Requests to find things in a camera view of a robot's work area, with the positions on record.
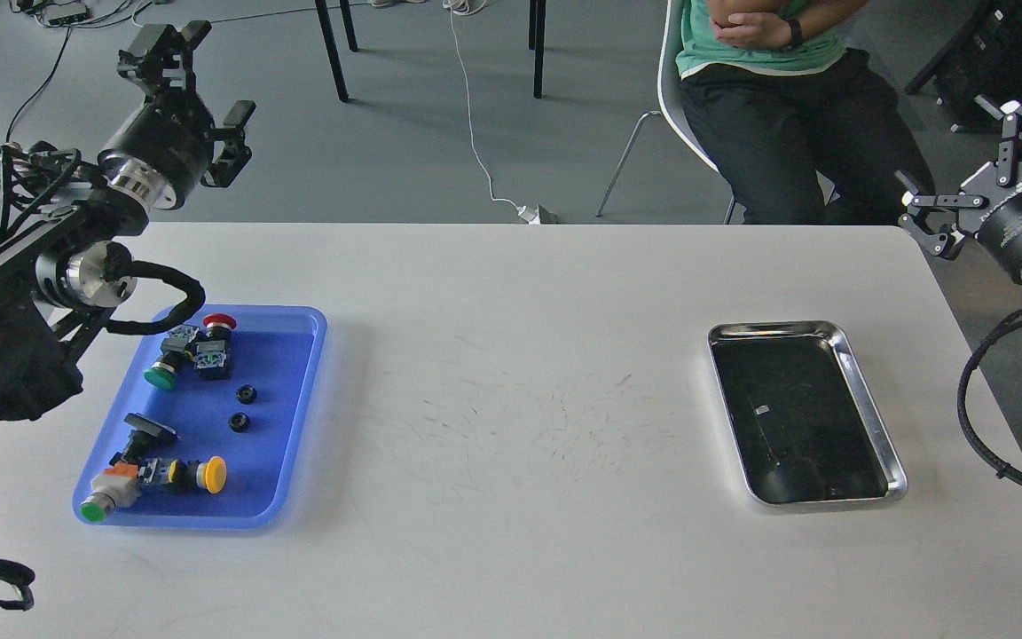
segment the white cable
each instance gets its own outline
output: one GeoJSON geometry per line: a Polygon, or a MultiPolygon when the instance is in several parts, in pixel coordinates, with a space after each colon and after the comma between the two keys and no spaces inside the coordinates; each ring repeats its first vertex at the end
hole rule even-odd
{"type": "Polygon", "coordinates": [[[455,56],[460,60],[460,71],[463,72],[463,90],[467,96],[467,137],[471,141],[471,152],[475,154],[475,162],[479,163],[479,169],[483,170],[483,175],[487,177],[487,196],[492,198],[494,202],[508,202],[509,206],[513,206],[516,210],[521,210],[522,207],[517,206],[514,201],[508,198],[497,198],[495,196],[495,183],[492,181],[492,174],[487,171],[487,168],[483,166],[483,161],[479,158],[479,151],[475,150],[475,129],[471,126],[471,85],[467,81],[467,67],[463,65],[463,56],[460,53],[460,38],[455,33],[455,16],[459,15],[455,11],[449,13],[449,24],[452,25],[452,40],[455,41],[455,56]]]}
{"type": "Polygon", "coordinates": [[[133,9],[133,20],[132,21],[133,21],[134,25],[137,26],[138,29],[144,29],[144,25],[139,24],[137,21],[137,16],[141,15],[141,13],[143,13],[145,11],[145,9],[151,7],[151,5],[153,5],[153,4],[154,4],[153,0],[144,0],[144,3],[141,3],[141,5],[139,5],[139,7],[133,9]]]}
{"type": "Polygon", "coordinates": [[[440,7],[446,9],[451,9],[452,13],[457,16],[473,16],[486,7],[487,0],[483,0],[482,4],[474,9],[471,8],[471,0],[442,0],[440,7]]]}

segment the white table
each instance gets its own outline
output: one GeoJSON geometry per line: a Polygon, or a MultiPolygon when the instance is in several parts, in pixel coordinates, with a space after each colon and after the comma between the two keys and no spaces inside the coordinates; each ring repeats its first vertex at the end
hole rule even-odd
{"type": "MultiPolygon", "coordinates": [[[[251,533],[89,527],[71,494],[137,339],[0,425],[0,636],[1022,636],[1022,489],[962,440],[968,348],[895,229],[153,223],[210,302],[329,319],[283,512],[251,533]],[[901,501],[750,501],[705,335],[831,320],[901,501]]],[[[119,315],[175,302],[141,286],[119,315]]],[[[988,390],[978,430],[1019,453],[988,390]]]]}

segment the black nut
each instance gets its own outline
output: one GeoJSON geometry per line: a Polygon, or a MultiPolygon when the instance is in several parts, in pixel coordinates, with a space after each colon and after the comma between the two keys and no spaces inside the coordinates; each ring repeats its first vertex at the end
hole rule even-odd
{"type": "Polygon", "coordinates": [[[259,392],[251,384],[240,385],[235,392],[235,400],[238,400],[239,404],[252,404],[258,399],[259,392]]]}
{"type": "Polygon", "coordinates": [[[231,426],[233,431],[240,433],[251,427],[251,418],[247,417],[246,413],[235,413],[227,420],[227,425],[231,426]]]}

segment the blue tray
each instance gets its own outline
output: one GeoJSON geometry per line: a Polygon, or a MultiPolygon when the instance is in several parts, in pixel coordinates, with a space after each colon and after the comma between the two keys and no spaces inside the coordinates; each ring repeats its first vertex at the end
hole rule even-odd
{"type": "Polygon", "coordinates": [[[142,338],[74,488],[72,506],[81,521],[89,522],[78,505],[92,493],[90,481],[129,441],[128,413],[140,413],[178,432],[178,441],[153,448],[147,456],[206,461],[218,454],[227,462],[226,486],[215,495],[144,493],[129,508],[118,508],[90,526],[252,529],[270,521],[286,501],[326,336],[325,316],[299,306],[205,305],[188,323],[197,325],[210,313],[226,313],[238,322],[232,331],[231,378],[201,380],[193,368],[184,367],[176,390],[154,387],[143,371],[159,356],[164,336],[142,338]],[[235,400],[235,390],[243,384],[259,392],[248,406],[235,400]],[[242,433],[227,425],[237,412],[251,418],[250,428],[242,433]]]}

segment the white chair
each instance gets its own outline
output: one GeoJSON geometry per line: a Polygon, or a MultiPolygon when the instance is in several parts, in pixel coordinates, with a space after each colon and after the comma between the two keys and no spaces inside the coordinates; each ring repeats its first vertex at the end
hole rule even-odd
{"type": "MultiPolygon", "coordinates": [[[[629,158],[629,151],[634,148],[634,141],[637,140],[637,134],[641,132],[642,125],[645,125],[645,121],[650,117],[664,117],[665,122],[669,123],[669,129],[672,129],[673,133],[681,138],[681,141],[692,149],[696,153],[696,156],[701,158],[704,164],[708,165],[710,170],[721,173],[721,170],[716,169],[716,165],[712,162],[712,158],[707,156],[707,153],[701,148],[701,143],[696,141],[696,135],[693,134],[693,130],[689,127],[689,121],[685,118],[685,108],[681,99],[681,74],[677,70],[677,53],[685,48],[681,40],[681,17],[685,9],[685,3],[688,2],[689,0],[668,0],[665,3],[664,37],[661,40],[661,59],[660,67],[658,67],[660,69],[660,73],[658,73],[656,84],[656,100],[661,109],[645,111],[637,120],[637,126],[634,127],[633,134],[629,135],[629,143],[625,144],[625,150],[621,153],[621,161],[617,163],[616,169],[613,170],[613,178],[609,179],[609,186],[605,187],[605,195],[602,198],[602,202],[597,207],[597,214],[594,215],[596,218],[602,217],[602,211],[605,210],[605,202],[609,199],[609,193],[613,191],[613,184],[617,181],[617,175],[621,174],[621,167],[625,166],[625,158],[629,158]]],[[[835,190],[831,189],[830,194],[827,195],[827,201],[831,201],[834,197],[835,190]]],[[[736,195],[734,193],[730,202],[728,202],[728,211],[725,213],[725,224],[731,222],[731,214],[735,210],[736,195]]]]}

